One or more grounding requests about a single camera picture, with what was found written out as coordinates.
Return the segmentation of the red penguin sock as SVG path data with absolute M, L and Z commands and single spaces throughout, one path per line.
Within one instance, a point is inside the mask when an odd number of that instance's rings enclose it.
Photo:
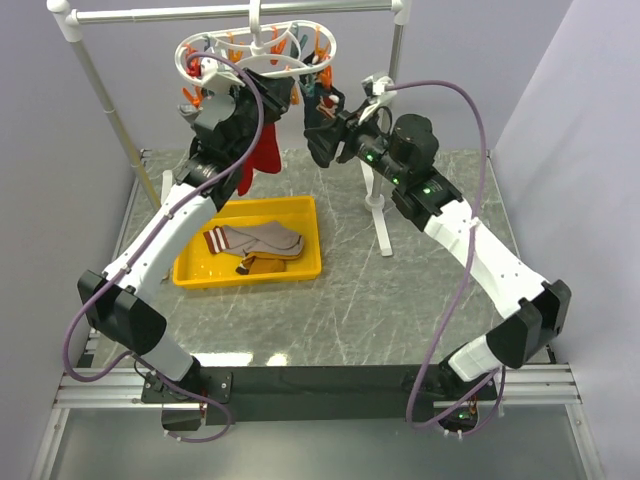
M 242 176 L 237 186 L 237 193 L 239 196 L 244 196 L 249 192 L 253 183 L 253 177 L 254 159 L 253 156 L 249 156 L 242 166 Z

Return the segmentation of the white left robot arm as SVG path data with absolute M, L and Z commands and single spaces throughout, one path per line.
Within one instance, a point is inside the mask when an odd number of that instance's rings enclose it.
M 165 204 L 115 261 L 78 281 L 88 323 L 159 371 L 179 402 L 203 392 L 200 363 L 174 340 L 151 302 L 174 260 L 237 189 L 241 162 L 263 128 L 290 106 L 292 78 L 246 76 L 244 85 L 209 95 L 187 113 L 194 138 Z

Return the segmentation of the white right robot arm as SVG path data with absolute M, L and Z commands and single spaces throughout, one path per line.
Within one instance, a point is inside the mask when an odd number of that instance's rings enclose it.
M 461 192 L 434 166 L 439 142 L 428 118 L 405 114 L 384 132 L 374 119 L 359 121 L 341 113 L 306 129 L 304 136 L 319 166 L 357 158 L 387 179 L 398 211 L 469 268 L 502 317 L 488 333 L 440 362 L 444 395 L 460 399 L 483 374 L 521 367 L 561 333 L 569 287 L 530 269 L 473 214 Z

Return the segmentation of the white clip hanger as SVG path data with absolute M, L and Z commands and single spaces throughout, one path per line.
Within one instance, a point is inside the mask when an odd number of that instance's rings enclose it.
M 270 78 L 299 77 L 303 82 L 333 83 L 332 62 L 337 42 L 324 25 L 310 20 L 264 24 L 258 34 L 250 26 L 200 32 L 183 40 L 175 50 L 174 65 L 188 82 L 186 59 L 211 56 L 235 71 L 252 69 Z

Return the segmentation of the red sock with stripes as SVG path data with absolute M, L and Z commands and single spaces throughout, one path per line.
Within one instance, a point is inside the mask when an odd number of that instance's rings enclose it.
M 281 171 L 281 156 L 274 123 L 263 127 L 251 158 L 253 169 L 256 171 L 266 174 L 278 174 Z

